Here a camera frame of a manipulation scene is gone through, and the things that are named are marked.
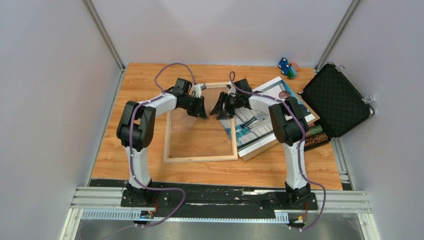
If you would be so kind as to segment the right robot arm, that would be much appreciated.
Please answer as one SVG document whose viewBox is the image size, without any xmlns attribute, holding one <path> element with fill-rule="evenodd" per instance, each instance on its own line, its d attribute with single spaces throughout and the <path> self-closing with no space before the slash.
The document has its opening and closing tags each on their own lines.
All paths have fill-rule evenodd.
<svg viewBox="0 0 424 240">
<path fill-rule="evenodd" d="M 218 120 L 229 120 L 236 110 L 246 108 L 269 116 L 275 138 L 281 143 L 287 166 L 285 181 L 286 204 L 298 209 L 311 194 L 311 186 L 304 173 L 305 137 L 308 123 L 295 97 L 276 98 L 265 93 L 254 92 L 247 79 L 230 80 L 230 90 L 221 92 L 212 116 Z"/>
</svg>

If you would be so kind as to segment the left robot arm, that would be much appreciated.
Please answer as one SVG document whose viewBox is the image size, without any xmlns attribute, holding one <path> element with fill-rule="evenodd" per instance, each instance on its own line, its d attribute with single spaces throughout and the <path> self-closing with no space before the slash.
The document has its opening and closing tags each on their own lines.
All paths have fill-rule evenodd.
<svg viewBox="0 0 424 240">
<path fill-rule="evenodd" d="M 128 195 L 140 206 L 153 201 L 153 188 L 148 170 L 148 147 L 154 136 L 156 118 L 174 109 L 186 110 L 191 117 L 206 119 L 204 83 L 191 83 L 178 78 L 175 85 L 146 101 L 128 101 L 122 112 L 116 136 L 128 157 L 130 178 Z"/>
</svg>

